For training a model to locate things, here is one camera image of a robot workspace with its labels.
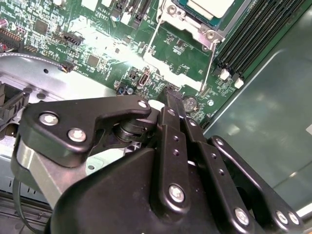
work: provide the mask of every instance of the ram slot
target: ram slot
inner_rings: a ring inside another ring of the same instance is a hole
[[[252,21],[260,9],[263,8],[264,5],[267,4],[267,0],[259,0],[256,5],[252,8],[251,12],[247,14],[247,16],[244,18],[244,20],[241,22],[241,24],[236,28],[235,32],[232,34],[232,36],[227,40],[226,44],[222,47],[221,52],[219,54],[219,57],[223,60],[223,58],[226,57],[226,54],[228,53],[228,50],[232,48],[233,44],[241,38],[241,35],[244,34],[245,28],[249,27],[251,25],[250,21]]]
[[[278,24],[275,26],[275,30],[271,31],[271,33],[265,38],[263,42],[263,46],[261,47],[255,47],[256,50],[250,54],[244,61],[242,61],[243,66],[241,67],[242,72],[246,72],[246,70],[251,66],[251,64],[254,62],[254,60],[261,54],[263,49],[270,43],[270,41],[276,36],[276,34],[279,32],[279,30],[282,29],[282,27],[289,21],[290,17],[294,12],[296,12],[300,6],[303,4],[305,0],[294,0],[295,5],[289,10],[289,13],[284,15],[283,19],[278,22]]]
[[[270,18],[271,14],[276,10],[279,4],[280,2],[277,3],[276,1],[268,3],[263,11],[259,12],[260,16],[256,19],[256,22],[253,22],[253,25],[245,31],[245,34],[240,39],[239,43],[229,51],[229,56],[226,57],[226,62],[230,67],[232,67],[232,63],[239,54],[244,51],[244,47],[248,46],[254,35],[262,29],[263,24]]]
[[[272,24],[276,24],[281,17],[281,10],[287,8],[290,2],[293,0],[287,0],[280,2],[281,4],[276,5],[276,7],[270,12],[270,15],[267,16],[266,20],[261,23],[256,31],[253,31],[250,34],[250,37],[247,39],[246,43],[240,47],[239,53],[235,54],[235,58],[229,61],[229,66],[235,70],[239,70],[238,64],[240,61],[248,56],[250,50],[255,48],[255,43],[261,38],[264,38],[268,33],[268,30]]]

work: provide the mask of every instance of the chip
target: chip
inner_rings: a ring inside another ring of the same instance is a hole
[[[93,55],[90,55],[87,64],[91,67],[96,67],[98,65],[99,59]]]
[[[42,22],[41,20],[36,20],[36,24],[35,24],[35,31],[37,33],[43,34],[45,35],[48,31],[48,24],[45,22]]]

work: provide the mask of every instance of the capacitor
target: capacitor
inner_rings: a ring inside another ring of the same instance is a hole
[[[128,95],[133,94],[133,92],[134,92],[134,91],[133,91],[133,89],[132,89],[132,88],[128,88],[128,89],[127,89],[127,94],[128,94]]]
[[[0,19],[0,28],[6,28],[9,22],[6,19]]]

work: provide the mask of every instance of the black cable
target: black cable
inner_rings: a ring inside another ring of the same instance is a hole
[[[35,229],[32,226],[30,226],[27,219],[25,218],[24,212],[21,208],[21,202],[20,202],[20,185],[21,185],[21,182],[18,179],[14,178],[13,179],[13,186],[12,186],[12,193],[13,193],[14,206],[15,206],[15,209],[18,213],[18,216],[29,230],[31,230],[35,234],[43,234],[42,231]]]

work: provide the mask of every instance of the motherboard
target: motherboard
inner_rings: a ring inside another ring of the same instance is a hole
[[[183,94],[187,114],[205,128],[311,4],[1,0],[0,53],[52,60],[116,95],[157,99],[170,86]]]

